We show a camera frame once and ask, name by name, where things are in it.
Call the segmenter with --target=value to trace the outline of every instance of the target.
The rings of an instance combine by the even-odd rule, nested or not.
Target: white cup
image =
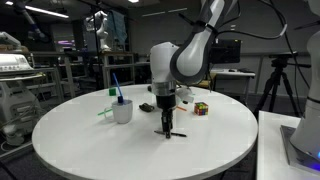
[[[123,103],[115,101],[112,103],[114,121],[119,124],[126,124],[132,119],[133,104],[131,100],[124,99]]]

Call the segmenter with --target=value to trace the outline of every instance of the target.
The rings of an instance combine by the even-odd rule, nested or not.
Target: tripod
[[[292,96],[293,93],[292,93],[292,89],[291,89],[287,74],[283,72],[283,69],[286,68],[289,64],[288,60],[289,60],[289,57],[280,56],[277,59],[272,61],[272,67],[275,67],[275,70],[271,74],[271,77],[267,80],[263,95],[256,109],[254,110],[254,115],[256,117],[258,117],[259,111],[263,108],[271,89],[272,89],[272,96],[271,96],[271,102],[269,106],[269,112],[273,111],[274,103],[277,97],[278,86],[280,85],[280,82],[281,82],[281,77],[283,78],[283,83],[286,87],[287,94],[289,95],[294,113],[297,117],[299,117],[299,112]]]

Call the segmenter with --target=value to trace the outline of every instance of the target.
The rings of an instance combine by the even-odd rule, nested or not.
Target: box
[[[208,115],[209,106],[204,102],[195,103],[194,105],[194,113],[198,116]]]

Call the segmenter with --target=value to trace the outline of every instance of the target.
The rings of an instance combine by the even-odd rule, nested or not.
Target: desk
[[[259,113],[257,180],[319,180],[320,176],[289,166],[280,126],[296,128],[300,118]]]
[[[246,87],[244,90],[244,103],[247,106],[248,104],[248,96],[249,96],[249,87],[250,87],[250,79],[256,76],[255,73],[243,73],[243,72],[229,72],[229,69],[213,69],[210,71],[210,74],[224,75],[224,76],[236,76],[246,78]],[[214,81],[214,90],[217,83],[217,77],[215,77]]]
[[[258,125],[250,110],[220,93],[191,88],[195,102],[209,105],[208,116],[173,112],[172,132],[187,138],[154,133],[162,129],[161,110],[139,109],[156,105],[147,85],[122,88],[133,100],[133,119],[120,125],[97,113],[116,97],[108,90],[93,92],[61,104],[36,125],[32,141],[40,160],[69,179],[204,179],[221,173],[244,158],[253,147]]]

